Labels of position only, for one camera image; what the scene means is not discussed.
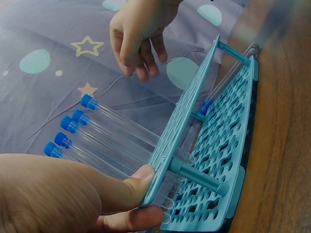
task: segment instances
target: star pattern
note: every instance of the star pattern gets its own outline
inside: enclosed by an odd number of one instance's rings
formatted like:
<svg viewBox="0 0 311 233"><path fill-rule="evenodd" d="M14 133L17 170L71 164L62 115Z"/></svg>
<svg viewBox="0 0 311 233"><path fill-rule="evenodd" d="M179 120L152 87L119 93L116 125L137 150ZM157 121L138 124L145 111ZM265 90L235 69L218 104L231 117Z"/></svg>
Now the star pattern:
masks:
<svg viewBox="0 0 311 233"><path fill-rule="evenodd" d="M84 45L86 42L90 43L91 45L94 45L93 47L93 51L90 51L90 50L82 50L81 46ZM74 46L77 51L76 51L76 56L79 57L81 56L82 54L85 54L85 53L88 53L88 54L91 54L91 55L94 55L94 56L99 56L99 53L98 53L98 48L103 46L104 45L104 42L96 42L96 41L93 41L91 39L91 37L87 36L83 39L83 41L81 42L75 42L75 43L71 43L72 46Z"/></svg>
<svg viewBox="0 0 311 233"><path fill-rule="evenodd" d="M94 97L94 92L97 91L98 88L96 87L91 87L89 83L86 83L84 87L78 87L78 90L81 91L81 98L85 95L88 94L92 97Z"/></svg>

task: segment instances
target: test tube rack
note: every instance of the test tube rack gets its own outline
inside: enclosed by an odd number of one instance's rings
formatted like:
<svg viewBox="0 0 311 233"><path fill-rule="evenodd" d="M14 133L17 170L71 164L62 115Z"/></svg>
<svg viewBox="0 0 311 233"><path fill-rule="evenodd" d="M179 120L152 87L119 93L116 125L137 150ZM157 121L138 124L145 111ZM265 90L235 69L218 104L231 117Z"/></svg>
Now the test tube rack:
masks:
<svg viewBox="0 0 311 233"><path fill-rule="evenodd" d="M205 116L194 111L193 107L216 49L237 59L242 63L242 68L217 99L210 101ZM185 180L179 188L182 191L173 198L175 207L169 210L171 222L162 224L162 230L215 232L221 228L225 219L234 216L245 177L241 160L245 139L251 134L248 123L256 100L258 72L254 56L246 58L221 42L220 36L214 40L195 77L177 103L154 150L149 164L155 168L156 175L143 206L153 199L167 170L174 170L178 174L180 168L172 167L173 153L190 115L203 123L192 152L196 159L193 168L225 183L229 188L227 193L220 195L191 180Z"/></svg>

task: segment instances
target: blue cap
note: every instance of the blue cap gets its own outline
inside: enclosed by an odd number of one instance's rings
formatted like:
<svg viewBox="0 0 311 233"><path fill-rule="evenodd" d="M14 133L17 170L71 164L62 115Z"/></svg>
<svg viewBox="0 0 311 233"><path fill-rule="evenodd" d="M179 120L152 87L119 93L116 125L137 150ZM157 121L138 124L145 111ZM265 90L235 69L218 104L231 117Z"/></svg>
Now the blue cap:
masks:
<svg viewBox="0 0 311 233"><path fill-rule="evenodd" d="M64 134L64 133L62 133L62 132L59 132L56 136L55 136L55 139L54 139L54 142L57 144L57 145L59 145L59 146L63 146L63 140L64 139L66 139L67 138L67 136Z"/></svg>
<svg viewBox="0 0 311 233"><path fill-rule="evenodd" d="M48 142L44 148L44 153L53 158L62 158L63 152L53 142Z"/></svg>
<svg viewBox="0 0 311 233"><path fill-rule="evenodd" d="M78 123L83 124L83 125L89 124L89 116L87 116L83 111L81 111L79 109L74 111L74 113L72 114L72 119L75 122L78 122Z"/></svg>
<svg viewBox="0 0 311 233"><path fill-rule="evenodd" d="M71 140L69 140L69 138L62 132L59 132L55 136L54 142L61 147L65 147L66 149L69 149L72 146Z"/></svg>
<svg viewBox="0 0 311 233"><path fill-rule="evenodd" d="M77 122L75 122L69 116L65 116L62 119L62 121L60 122L60 127L71 133L76 133L79 130L79 125L77 124Z"/></svg>
<svg viewBox="0 0 311 233"><path fill-rule="evenodd" d="M92 96L89 96L87 94L85 94L82 99L81 99L81 105L83 107L86 107L86 108L89 108L89 109L92 109L92 110L96 110L97 107L98 107L98 103L97 101L92 97Z"/></svg>
<svg viewBox="0 0 311 233"><path fill-rule="evenodd" d="M92 96L89 96L88 94L85 94L85 95L82 97L80 104L81 104L83 107L87 108L87 104L88 104L88 103L90 102L90 100L92 100L92 99L93 99Z"/></svg>
<svg viewBox="0 0 311 233"><path fill-rule="evenodd" d="M206 116L208 108L213 104L213 100L212 99L207 99L206 101L204 101L202 103L202 108L200 110L200 113L204 116Z"/></svg>
<svg viewBox="0 0 311 233"><path fill-rule="evenodd" d="M80 117L84 114L83 111L81 111L80 109L77 109L76 111L73 112L72 114L72 119L75 121L75 122L78 122L79 123L79 120L80 120Z"/></svg>
<svg viewBox="0 0 311 233"><path fill-rule="evenodd" d="M51 153L53 152L54 148L57 147L53 142L48 142L45 146L45 148L43 149L43 152L47 155L47 156L51 156Z"/></svg>

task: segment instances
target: fingernail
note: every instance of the fingernail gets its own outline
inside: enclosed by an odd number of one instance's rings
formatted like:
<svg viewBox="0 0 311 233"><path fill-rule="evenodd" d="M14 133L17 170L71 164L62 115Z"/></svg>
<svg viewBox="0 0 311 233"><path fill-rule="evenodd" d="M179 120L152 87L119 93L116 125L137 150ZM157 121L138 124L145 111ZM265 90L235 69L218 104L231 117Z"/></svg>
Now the fingernail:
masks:
<svg viewBox="0 0 311 233"><path fill-rule="evenodd" d="M154 176L155 170L150 165L144 165L137 172L135 172L132 177L136 179L144 179L149 176Z"/></svg>

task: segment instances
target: adult hand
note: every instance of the adult hand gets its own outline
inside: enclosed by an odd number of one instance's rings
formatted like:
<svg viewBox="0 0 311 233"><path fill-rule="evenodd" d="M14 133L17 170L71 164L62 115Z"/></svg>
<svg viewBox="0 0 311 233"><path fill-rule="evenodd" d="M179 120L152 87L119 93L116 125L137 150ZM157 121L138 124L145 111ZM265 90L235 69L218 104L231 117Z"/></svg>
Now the adult hand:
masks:
<svg viewBox="0 0 311 233"><path fill-rule="evenodd" d="M136 232L159 225L163 211L135 209L155 172L143 166L119 181L75 162L0 155L0 232Z"/></svg>
<svg viewBox="0 0 311 233"><path fill-rule="evenodd" d="M159 75L152 54L160 62L167 53L163 31L175 18L181 0L129 0L110 22L110 41L120 69L126 76L134 71L142 81Z"/></svg>

